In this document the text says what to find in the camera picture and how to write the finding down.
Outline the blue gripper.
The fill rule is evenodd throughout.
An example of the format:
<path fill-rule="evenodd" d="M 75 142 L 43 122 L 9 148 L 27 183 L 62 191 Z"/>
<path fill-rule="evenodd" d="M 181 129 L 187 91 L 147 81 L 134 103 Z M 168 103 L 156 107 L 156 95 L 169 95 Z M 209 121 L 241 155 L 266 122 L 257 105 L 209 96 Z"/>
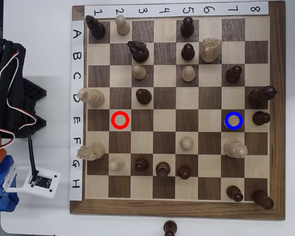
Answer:
<path fill-rule="evenodd" d="M 2 185 L 5 181 L 10 167 L 13 165 L 14 160 L 11 155 L 6 155 L 0 163 L 0 211 L 13 212 L 19 203 L 17 193 L 5 193 Z"/>

